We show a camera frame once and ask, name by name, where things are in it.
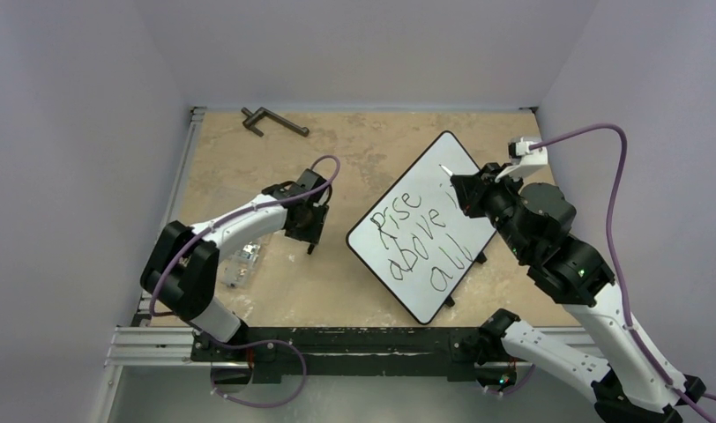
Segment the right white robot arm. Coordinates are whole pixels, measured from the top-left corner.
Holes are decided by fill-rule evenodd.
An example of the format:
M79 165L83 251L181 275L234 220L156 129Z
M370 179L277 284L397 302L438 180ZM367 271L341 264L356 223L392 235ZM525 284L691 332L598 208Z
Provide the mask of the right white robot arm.
M600 350L582 352L518 315L498 309L479 328L481 360L505 354L528 361L577 390L605 422L678 422L678 407L705 393L658 352L623 303L623 291L600 252L571 233L575 207L557 186L524 184L489 163L451 177L459 208L485 218L554 303L577 319Z

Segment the white whiteboard black frame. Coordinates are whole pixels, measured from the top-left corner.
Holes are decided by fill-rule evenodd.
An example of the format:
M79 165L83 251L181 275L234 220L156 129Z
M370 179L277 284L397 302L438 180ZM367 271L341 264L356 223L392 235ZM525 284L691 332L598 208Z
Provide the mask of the white whiteboard black frame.
M479 167L450 131L442 132L348 231L346 244L423 325L451 297L496 231L459 209L450 177Z

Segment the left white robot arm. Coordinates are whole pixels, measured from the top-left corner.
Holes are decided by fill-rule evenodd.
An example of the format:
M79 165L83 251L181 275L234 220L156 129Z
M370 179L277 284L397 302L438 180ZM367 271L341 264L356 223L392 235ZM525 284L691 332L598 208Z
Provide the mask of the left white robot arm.
M331 180L305 169L296 181L273 184L218 218L191 226L168 223L139 280L151 295L149 310L163 304L169 314L213 338L213 350L224 360L239 359L247 348L247 325L215 296L220 263L276 232L314 250L331 195Z

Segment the silver whiteboard marker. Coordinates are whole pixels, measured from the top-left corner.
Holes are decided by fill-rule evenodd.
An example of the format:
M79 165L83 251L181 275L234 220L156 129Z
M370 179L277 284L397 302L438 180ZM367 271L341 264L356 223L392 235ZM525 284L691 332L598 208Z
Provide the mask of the silver whiteboard marker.
M454 173L453 173L448 167L446 167L445 165L439 164L439 167L440 167L450 178L454 175Z

